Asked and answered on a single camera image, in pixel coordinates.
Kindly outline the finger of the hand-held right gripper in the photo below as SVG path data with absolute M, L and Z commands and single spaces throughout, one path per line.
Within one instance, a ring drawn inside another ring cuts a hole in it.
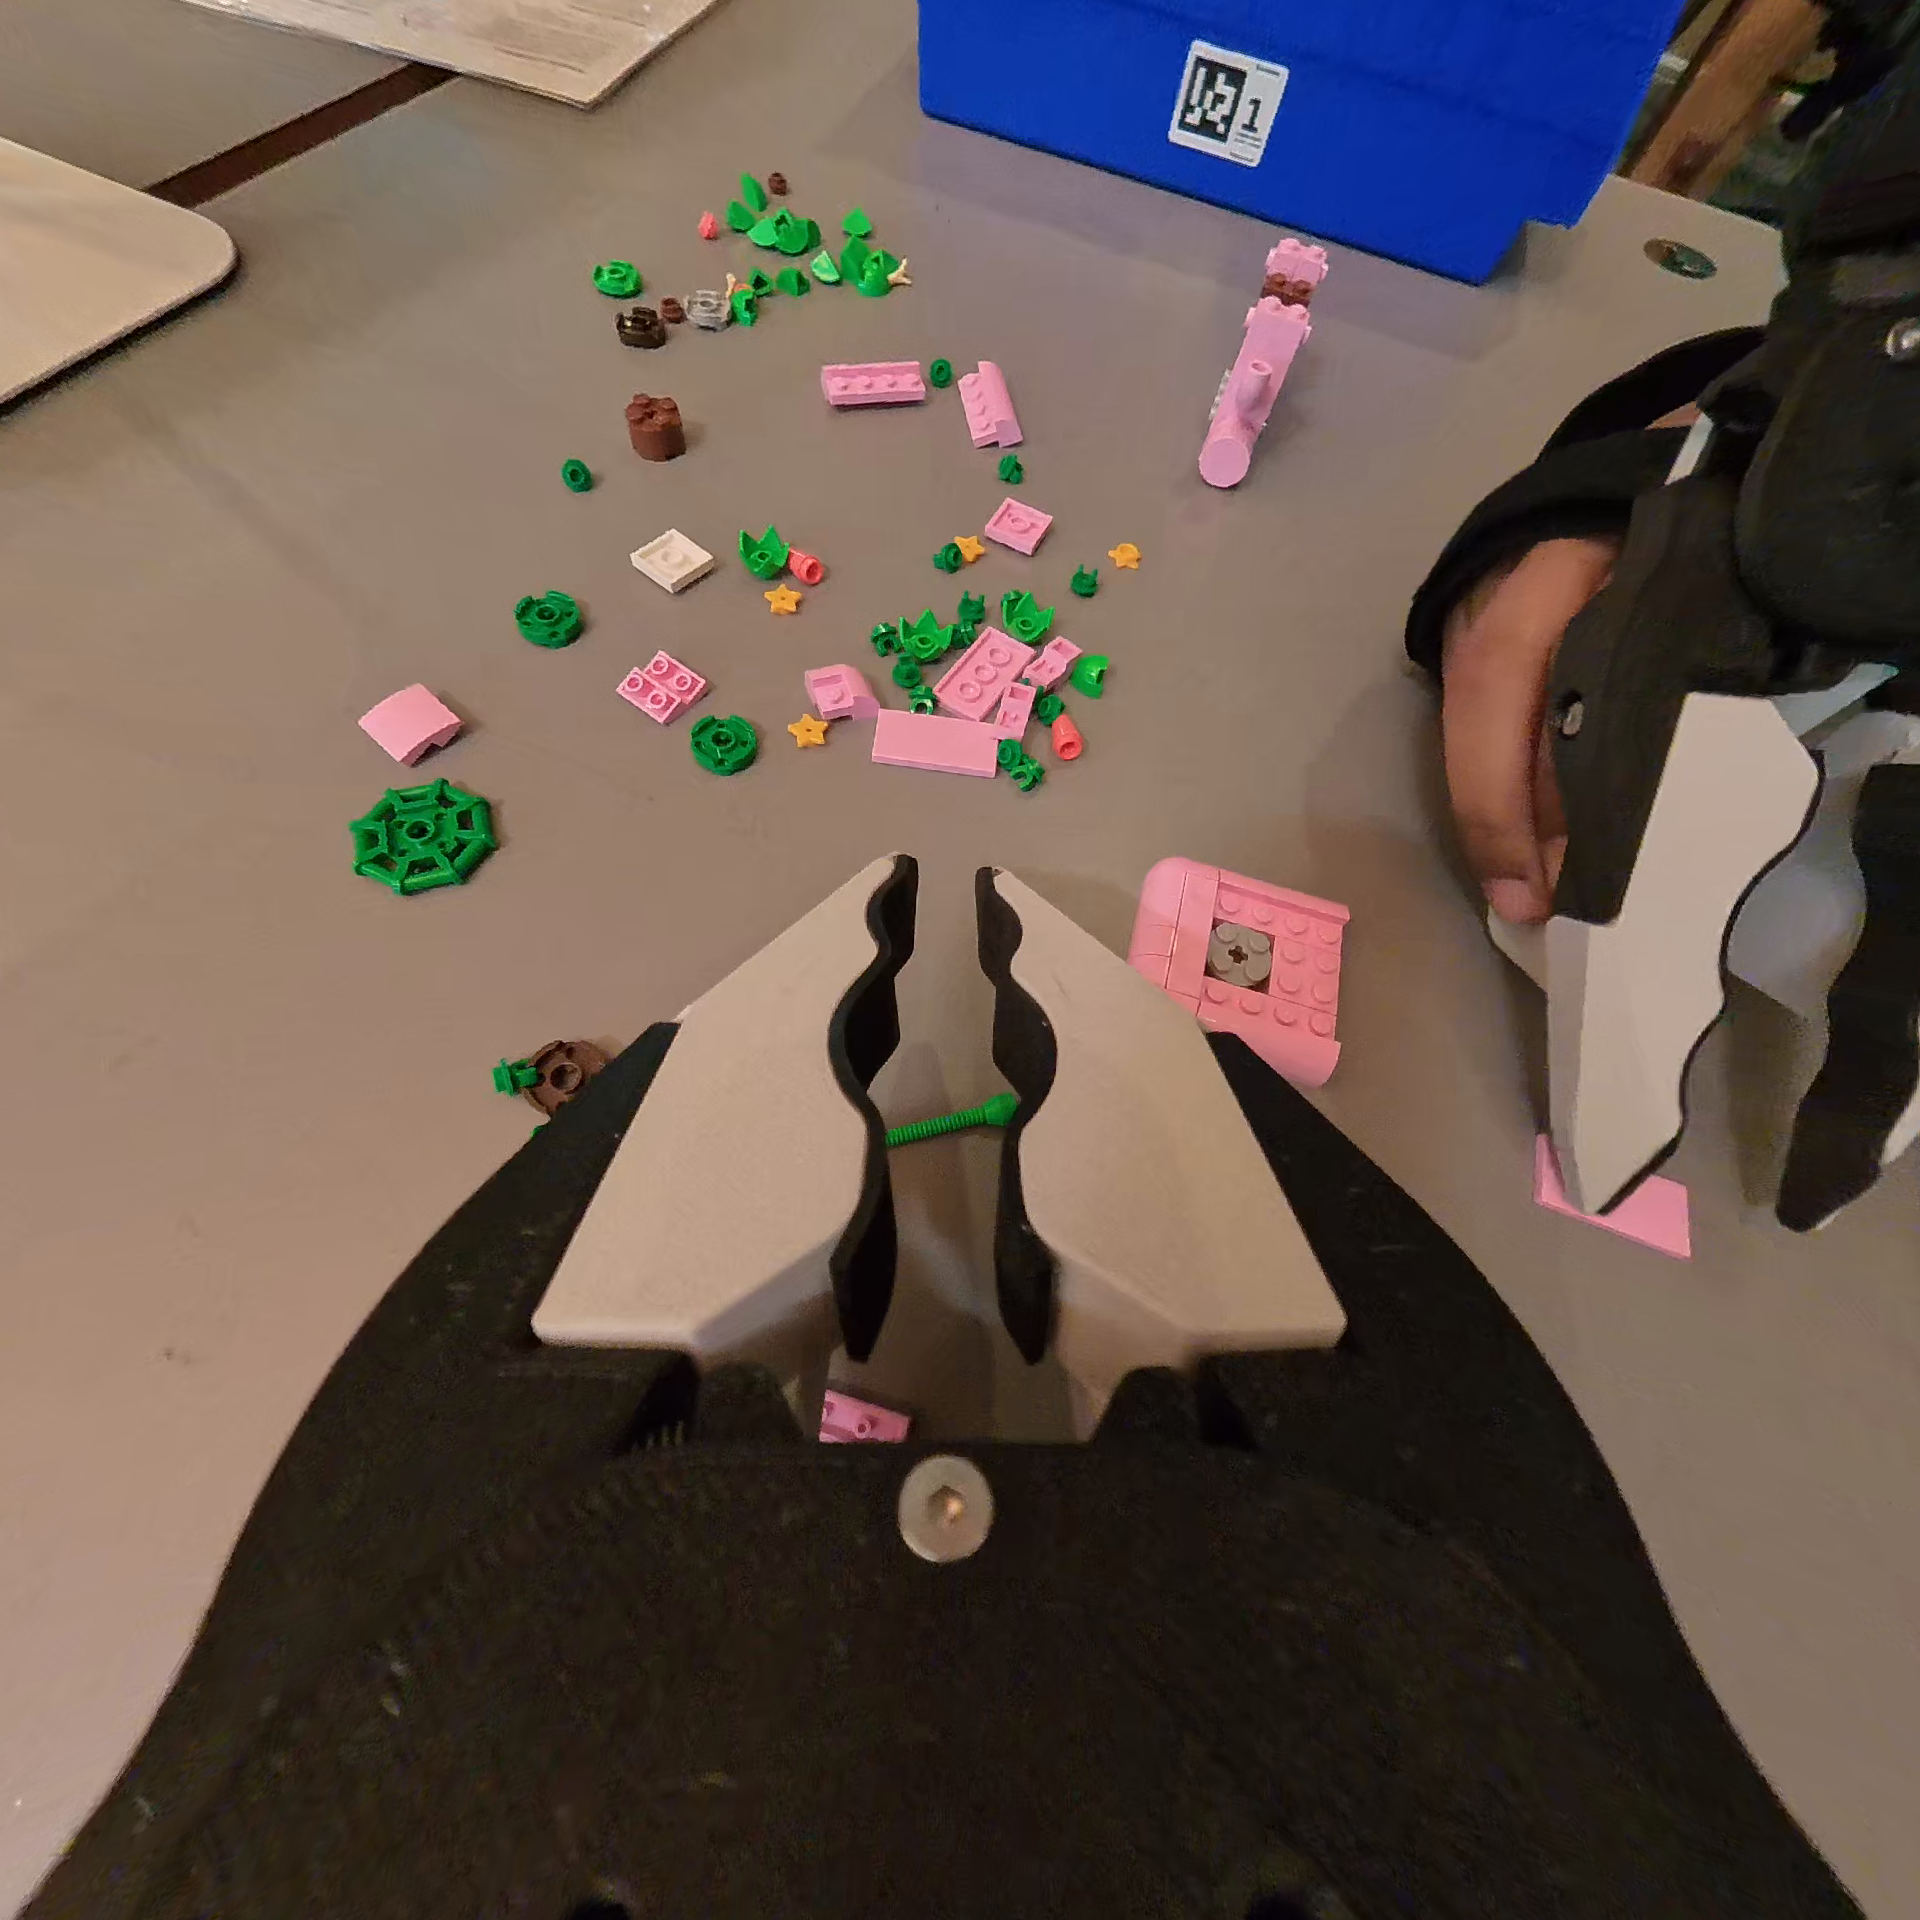
M 1744 900 L 1727 966 L 1825 1049 L 1793 1117 L 1776 1212 L 1821 1228 L 1917 1133 L 1917 722 L 1851 717 L 1819 744 L 1809 827 Z
M 1579 1212 L 1605 1214 L 1685 1125 L 1723 1012 L 1741 900 L 1802 836 L 1821 775 L 1770 699 L 1685 699 L 1618 916 L 1547 931 L 1548 1136 Z

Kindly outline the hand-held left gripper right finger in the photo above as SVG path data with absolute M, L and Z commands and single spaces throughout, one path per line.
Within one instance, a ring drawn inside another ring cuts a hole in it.
M 1091 1437 L 1127 1375 L 1328 1350 L 1348 1319 L 1194 1018 L 1019 876 L 974 875 L 999 1142 L 994 1295 Z

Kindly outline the pink square brick base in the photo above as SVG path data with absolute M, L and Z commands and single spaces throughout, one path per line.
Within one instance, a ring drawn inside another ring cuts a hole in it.
M 1130 966 L 1202 1027 L 1246 1043 L 1301 1089 L 1340 1058 L 1349 910 L 1255 876 L 1164 858 L 1141 885 Z

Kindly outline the pink rectangular tile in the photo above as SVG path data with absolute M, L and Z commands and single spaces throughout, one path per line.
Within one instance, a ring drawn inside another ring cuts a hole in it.
M 1691 1259 L 1690 1193 L 1679 1182 L 1651 1176 L 1609 1212 L 1581 1212 L 1562 1188 L 1548 1136 L 1538 1133 L 1534 1137 L 1532 1197 L 1540 1208 L 1560 1218 L 1618 1235 L 1670 1259 Z
M 943 712 L 880 708 L 874 719 L 872 761 L 883 766 L 994 779 L 994 729 Z

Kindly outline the person's right forearm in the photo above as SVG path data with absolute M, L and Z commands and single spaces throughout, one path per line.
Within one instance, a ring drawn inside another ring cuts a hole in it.
M 1583 397 L 1538 454 L 1465 516 L 1437 555 L 1406 611 L 1409 663 L 1437 676 L 1453 608 L 1531 548 L 1618 538 L 1634 498 L 1667 480 L 1688 436 L 1667 415 L 1693 405 L 1762 344 L 1762 326 L 1710 332 Z

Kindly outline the person's right hand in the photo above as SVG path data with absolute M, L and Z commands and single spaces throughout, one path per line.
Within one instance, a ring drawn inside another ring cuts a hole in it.
M 1538 542 L 1481 579 L 1445 627 L 1453 828 L 1488 907 L 1511 924 L 1550 912 L 1566 825 L 1547 740 L 1548 676 L 1566 625 L 1616 555 L 1616 538 Z

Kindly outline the green flexible bar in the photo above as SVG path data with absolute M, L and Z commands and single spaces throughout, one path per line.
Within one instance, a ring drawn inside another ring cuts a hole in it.
M 1016 1113 L 1019 1095 L 1014 1092 L 999 1092 L 968 1108 L 891 1125 L 884 1131 L 884 1146 L 887 1150 L 899 1150 L 927 1140 L 994 1131 L 1006 1128 Z

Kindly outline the green octagonal web piece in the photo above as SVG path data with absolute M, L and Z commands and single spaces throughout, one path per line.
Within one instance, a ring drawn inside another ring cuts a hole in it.
M 491 802 L 445 779 L 386 788 L 348 835 L 355 876 L 401 898 L 464 885 L 498 850 Z

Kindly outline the pink plate with holes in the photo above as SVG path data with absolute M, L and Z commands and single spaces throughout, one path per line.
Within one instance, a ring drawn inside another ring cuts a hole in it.
M 1038 650 L 1014 635 L 982 625 L 932 686 L 939 712 L 986 725 L 1003 695 L 1019 682 Z

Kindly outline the pink curved slope tile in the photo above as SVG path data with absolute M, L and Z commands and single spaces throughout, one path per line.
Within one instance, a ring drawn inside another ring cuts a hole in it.
M 400 766 L 418 766 L 465 731 L 464 719 L 428 684 L 397 689 L 363 712 L 357 725 Z

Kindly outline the blue plastic bin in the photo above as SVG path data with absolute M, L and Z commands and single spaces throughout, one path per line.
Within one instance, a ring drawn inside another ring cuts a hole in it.
M 929 116 L 1460 282 L 1581 223 L 1678 2 L 922 2 Z

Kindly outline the pink and brown brick figure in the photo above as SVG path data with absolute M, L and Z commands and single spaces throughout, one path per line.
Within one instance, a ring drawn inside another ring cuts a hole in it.
M 1246 308 L 1235 361 L 1198 451 L 1199 478 L 1212 490 L 1234 490 L 1246 478 L 1283 378 L 1310 339 L 1310 300 L 1325 271 L 1322 247 L 1283 237 L 1269 248 L 1260 299 Z

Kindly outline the white book stand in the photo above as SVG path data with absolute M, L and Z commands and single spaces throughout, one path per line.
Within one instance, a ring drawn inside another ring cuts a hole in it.
M 4 141 L 1 402 L 215 292 L 236 264 L 202 213 Z

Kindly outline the printed paper sheet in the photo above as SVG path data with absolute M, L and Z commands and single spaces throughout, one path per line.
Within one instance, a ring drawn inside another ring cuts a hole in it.
M 204 12 L 592 108 L 713 2 L 199 2 Z

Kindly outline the wooden post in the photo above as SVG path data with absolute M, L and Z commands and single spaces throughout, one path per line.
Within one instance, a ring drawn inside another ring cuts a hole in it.
M 1811 59 L 1819 26 L 1821 14 L 1809 2 L 1685 4 L 1618 156 L 1618 175 L 1708 201 Z

